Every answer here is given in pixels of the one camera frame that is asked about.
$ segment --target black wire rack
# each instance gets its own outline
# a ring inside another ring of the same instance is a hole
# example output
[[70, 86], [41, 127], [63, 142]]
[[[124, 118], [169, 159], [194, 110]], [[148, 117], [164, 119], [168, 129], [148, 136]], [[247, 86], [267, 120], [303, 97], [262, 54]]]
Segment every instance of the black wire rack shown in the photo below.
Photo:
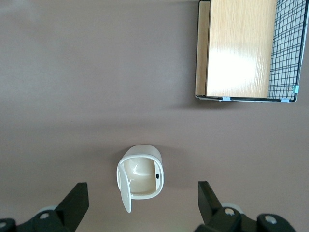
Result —
[[271, 56], [269, 100], [297, 100], [309, 0], [278, 0]]

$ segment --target trash can lid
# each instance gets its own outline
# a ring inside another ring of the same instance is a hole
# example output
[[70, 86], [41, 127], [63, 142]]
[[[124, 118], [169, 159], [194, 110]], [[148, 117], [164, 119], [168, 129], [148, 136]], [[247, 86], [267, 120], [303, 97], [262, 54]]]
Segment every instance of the trash can lid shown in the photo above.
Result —
[[120, 191], [122, 202], [128, 213], [131, 213], [132, 202], [131, 202], [131, 189], [129, 179], [126, 175], [125, 167], [122, 164], [118, 165], [120, 175]]

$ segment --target gray floor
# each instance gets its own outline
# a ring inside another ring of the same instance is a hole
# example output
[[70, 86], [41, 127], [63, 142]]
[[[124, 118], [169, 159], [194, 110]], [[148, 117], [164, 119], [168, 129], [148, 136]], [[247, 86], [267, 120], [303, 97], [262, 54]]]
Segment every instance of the gray floor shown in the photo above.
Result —
[[[191, 232], [197, 182], [299, 232], [309, 216], [309, 50], [299, 100], [194, 97], [197, 1], [0, 2], [0, 218], [22, 223], [87, 181], [77, 231]], [[166, 182], [128, 214], [116, 166], [152, 144]]]

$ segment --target wire mesh panel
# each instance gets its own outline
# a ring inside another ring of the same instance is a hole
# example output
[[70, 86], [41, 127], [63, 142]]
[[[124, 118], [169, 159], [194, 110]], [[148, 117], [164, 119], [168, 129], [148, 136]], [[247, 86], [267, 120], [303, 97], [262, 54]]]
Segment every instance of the wire mesh panel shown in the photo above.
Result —
[[268, 98], [296, 101], [308, 0], [278, 0]]

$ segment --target wood grain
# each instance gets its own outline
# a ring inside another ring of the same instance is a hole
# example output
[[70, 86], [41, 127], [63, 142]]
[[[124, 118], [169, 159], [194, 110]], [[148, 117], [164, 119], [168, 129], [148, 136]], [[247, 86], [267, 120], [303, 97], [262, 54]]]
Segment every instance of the wood grain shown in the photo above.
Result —
[[207, 96], [267, 97], [276, 0], [211, 0]]
[[210, 2], [200, 1], [197, 29], [197, 67], [195, 94], [206, 94]]

